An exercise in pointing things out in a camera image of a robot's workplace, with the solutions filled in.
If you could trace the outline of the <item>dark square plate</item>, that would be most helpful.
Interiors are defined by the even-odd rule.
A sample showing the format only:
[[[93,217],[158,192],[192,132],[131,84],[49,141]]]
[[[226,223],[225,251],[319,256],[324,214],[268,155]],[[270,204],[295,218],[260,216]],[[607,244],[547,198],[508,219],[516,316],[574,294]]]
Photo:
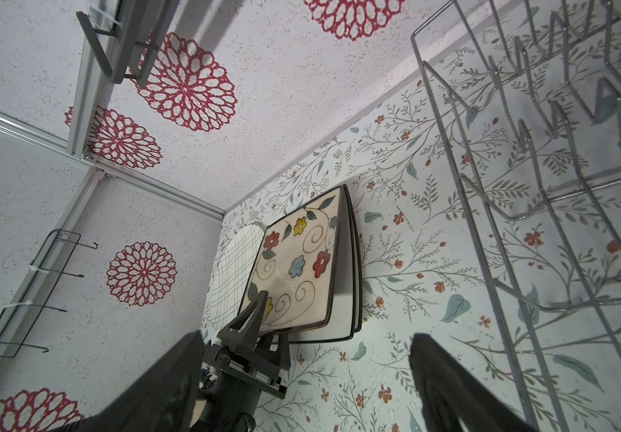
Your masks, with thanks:
[[[269,225],[240,308],[267,292],[259,334],[319,329],[330,322],[340,211],[338,186]]]

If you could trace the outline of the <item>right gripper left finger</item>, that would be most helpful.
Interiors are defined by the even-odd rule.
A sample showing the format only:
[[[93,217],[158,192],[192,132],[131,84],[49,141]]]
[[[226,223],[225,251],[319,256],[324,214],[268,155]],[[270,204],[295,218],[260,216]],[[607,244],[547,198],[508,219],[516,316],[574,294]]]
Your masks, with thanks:
[[[188,431],[203,355],[202,334],[186,334],[102,412],[57,430]]]

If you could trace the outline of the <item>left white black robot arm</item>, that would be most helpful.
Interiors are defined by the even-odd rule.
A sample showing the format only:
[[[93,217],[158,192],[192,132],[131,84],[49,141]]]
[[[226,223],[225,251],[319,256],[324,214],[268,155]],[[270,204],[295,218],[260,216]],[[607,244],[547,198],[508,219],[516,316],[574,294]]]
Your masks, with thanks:
[[[197,400],[192,431],[253,431],[254,414],[263,394],[284,399],[287,387],[281,372],[291,366],[286,335],[259,334],[268,292],[256,295],[217,335],[204,352],[204,363],[218,375],[205,383]]]

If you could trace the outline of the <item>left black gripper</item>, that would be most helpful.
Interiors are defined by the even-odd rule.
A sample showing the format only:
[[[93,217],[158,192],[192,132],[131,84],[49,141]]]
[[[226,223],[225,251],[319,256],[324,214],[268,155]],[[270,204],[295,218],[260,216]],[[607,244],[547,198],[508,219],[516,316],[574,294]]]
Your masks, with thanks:
[[[287,386],[282,372],[291,367],[288,339],[261,339],[258,335],[267,310],[268,292],[258,293],[251,302],[217,335],[221,344],[208,343],[204,365],[218,378],[232,378],[245,388],[265,392],[283,400]]]

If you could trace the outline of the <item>square white plate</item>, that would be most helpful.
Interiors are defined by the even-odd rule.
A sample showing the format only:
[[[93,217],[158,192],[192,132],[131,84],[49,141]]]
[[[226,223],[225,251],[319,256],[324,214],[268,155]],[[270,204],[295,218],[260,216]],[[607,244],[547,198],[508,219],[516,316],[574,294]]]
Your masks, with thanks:
[[[350,234],[352,260],[353,260],[353,284],[354,284],[354,313],[353,313],[353,330],[352,333],[358,333],[362,329],[363,322],[363,288],[362,288],[362,271],[361,259],[359,251],[359,235],[357,230],[357,220],[353,209],[350,192],[347,185],[342,185],[343,192],[346,197],[347,214],[348,214],[348,231]]]

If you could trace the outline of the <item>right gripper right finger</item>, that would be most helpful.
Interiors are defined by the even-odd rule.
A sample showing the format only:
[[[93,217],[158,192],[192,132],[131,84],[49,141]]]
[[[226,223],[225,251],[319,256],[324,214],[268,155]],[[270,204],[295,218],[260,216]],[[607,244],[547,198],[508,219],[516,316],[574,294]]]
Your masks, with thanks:
[[[429,431],[532,431],[428,334],[414,335],[409,361]]]

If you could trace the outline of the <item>round plaid white plate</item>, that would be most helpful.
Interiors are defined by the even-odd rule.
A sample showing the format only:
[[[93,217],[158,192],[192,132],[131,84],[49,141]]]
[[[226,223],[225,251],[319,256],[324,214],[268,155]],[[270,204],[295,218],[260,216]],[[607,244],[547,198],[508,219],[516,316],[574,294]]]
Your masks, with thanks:
[[[263,235],[258,224],[242,226],[216,258],[202,324],[211,338],[237,315]]]

